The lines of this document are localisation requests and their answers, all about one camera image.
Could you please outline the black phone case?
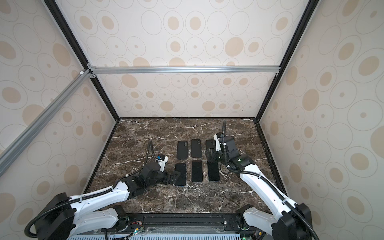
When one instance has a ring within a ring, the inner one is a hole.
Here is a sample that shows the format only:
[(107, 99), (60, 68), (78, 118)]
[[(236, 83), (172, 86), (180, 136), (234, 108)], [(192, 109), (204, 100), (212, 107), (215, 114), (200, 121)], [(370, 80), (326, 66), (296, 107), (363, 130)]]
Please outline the black phone case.
[(188, 141), (178, 141), (177, 143), (177, 160), (188, 159)]
[(213, 149), (214, 151), (216, 150), (215, 140), (206, 140), (206, 150), (208, 151), (209, 149)]
[(202, 142), (200, 139), (191, 140), (191, 157), (192, 158), (202, 157)]

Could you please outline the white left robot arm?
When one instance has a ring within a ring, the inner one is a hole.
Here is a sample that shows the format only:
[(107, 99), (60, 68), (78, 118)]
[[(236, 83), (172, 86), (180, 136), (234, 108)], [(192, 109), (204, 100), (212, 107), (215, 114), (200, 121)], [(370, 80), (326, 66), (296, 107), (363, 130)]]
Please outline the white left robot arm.
[(140, 170), (125, 175), (114, 185), (84, 195), (54, 196), (25, 228), (25, 235), (39, 240), (66, 240), (94, 229), (112, 228), (122, 217), (115, 209), (101, 209), (135, 198), (157, 184), (173, 185), (180, 178), (177, 171), (165, 171), (165, 162), (150, 162)]

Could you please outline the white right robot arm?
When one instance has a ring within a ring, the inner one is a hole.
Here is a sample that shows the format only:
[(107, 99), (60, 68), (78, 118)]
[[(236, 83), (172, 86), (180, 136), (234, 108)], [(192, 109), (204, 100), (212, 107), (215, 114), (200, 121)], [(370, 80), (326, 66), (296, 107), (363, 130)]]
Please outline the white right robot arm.
[(306, 204), (297, 204), (280, 191), (259, 169), (248, 155), (241, 155), (235, 139), (216, 134), (206, 141), (206, 156), (210, 163), (221, 163), (249, 185), (267, 205), (270, 213), (255, 207), (239, 210), (238, 225), (241, 229), (255, 227), (275, 240), (317, 240), (312, 213)]

